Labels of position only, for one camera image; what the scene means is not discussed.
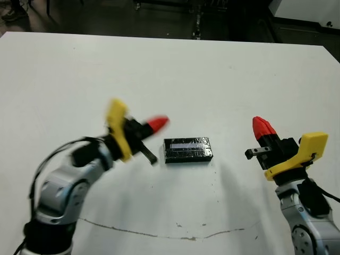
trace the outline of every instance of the yellow bracket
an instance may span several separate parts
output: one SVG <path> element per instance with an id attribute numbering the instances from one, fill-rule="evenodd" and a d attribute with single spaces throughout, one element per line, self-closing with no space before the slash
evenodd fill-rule
<path id="1" fill-rule="evenodd" d="M 128 107 L 125 103 L 118 99 L 111 101 L 109 110 L 106 115 L 107 124 L 110 127 L 110 135 L 115 139 L 122 152 L 122 161 L 127 161 L 131 158 L 131 148 L 125 138 L 124 124 L 125 114 L 128 111 Z"/>
<path id="2" fill-rule="evenodd" d="M 314 132 L 303 134 L 297 154 L 289 160 L 277 164 L 265 171 L 265 177 L 272 181 L 273 177 L 287 170 L 302 167 L 301 163 L 309 162 L 312 154 L 315 154 L 313 161 L 322 157 L 327 143 L 328 134 Z"/>

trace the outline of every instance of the red fingertip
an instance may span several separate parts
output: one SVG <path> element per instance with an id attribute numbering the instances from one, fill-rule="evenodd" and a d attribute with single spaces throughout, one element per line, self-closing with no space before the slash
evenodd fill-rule
<path id="1" fill-rule="evenodd" d="M 259 116 L 253 118 L 253 130 L 256 140 L 266 134 L 276 134 L 270 123 Z"/>
<path id="2" fill-rule="evenodd" d="M 167 122 L 169 118 L 167 116 L 157 116 L 147 121 L 154 133 L 158 132 Z"/>

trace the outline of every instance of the white table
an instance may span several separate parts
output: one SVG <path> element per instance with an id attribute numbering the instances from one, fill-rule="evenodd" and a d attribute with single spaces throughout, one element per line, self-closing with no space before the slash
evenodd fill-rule
<path id="1" fill-rule="evenodd" d="M 73 254 L 293 254 L 276 185 L 244 156 L 258 146 L 256 115 L 281 138 L 327 132 L 309 173 L 340 195 L 340 65 L 323 47 L 8 32 L 0 56 L 0 254 L 22 240 L 37 165 L 66 141 L 103 134 L 113 97 L 140 121 L 167 114 L 171 124 L 146 141 L 160 164 L 137 155 L 92 187 Z M 199 136 L 211 163 L 164 164 L 163 138 Z"/>

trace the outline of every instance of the dark floor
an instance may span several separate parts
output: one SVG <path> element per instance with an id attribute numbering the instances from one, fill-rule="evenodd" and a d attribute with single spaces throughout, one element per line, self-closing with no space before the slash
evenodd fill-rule
<path id="1" fill-rule="evenodd" d="M 4 1 L 0 0 L 0 16 L 10 8 L 10 2 Z M 27 6 L 27 0 L 23 1 L 29 18 L 9 24 L 0 19 L 0 36 L 6 31 L 34 31 L 191 39 L 195 22 L 195 15 L 187 9 L 142 4 L 136 11 L 132 0 L 84 0 L 84 5 L 80 0 L 51 0 L 50 17 L 46 14 L 46 0 L 33 0 L 32 7 Z M 205 12 L 201 39 L 231 40 L 227 16 L 225 12 Z M 339 35 L 321 33 L 309 26 L 274 22 L 263 15 L 247 16 L 237 29 L 246 31 L 240 40 L 323 45 L 340 61 Z"/>

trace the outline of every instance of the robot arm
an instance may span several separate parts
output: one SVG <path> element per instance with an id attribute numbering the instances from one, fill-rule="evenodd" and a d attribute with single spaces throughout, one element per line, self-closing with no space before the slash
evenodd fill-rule
<path id="1" fill-rule="evenodd" d="M 72 237 L 86 194 L 113 167 L 113 161 L 127 160 L 139 151 L 152 164 L 157 161 L 141 141 L 156 133 L 168 119 L 155 118 L 140 124 L 125 119 L 125 111 L 125 106 L 115 101 L 107 118 L 110 134 L 87 139 L 87 145 L 66 156 L 62 165 L 47 176 L 32 219 L 24 227 L 20 255 L 71 254 Z"/>
<path id="2" fill-rule="evenodd" d="M 293 138 L 280 139 L 269 122 L 253 119 L 255 137 L 261 148 L 245 152 L 256 156 L 265 177 L 275 181 L 281 211 L 289 223 L 296 255 L 340 254 L 340 231 L 324 196 L 338 199 L 308 178 L 306 170 L 324 152 L 327 134 L 304 134 L 300 147 Z"/>

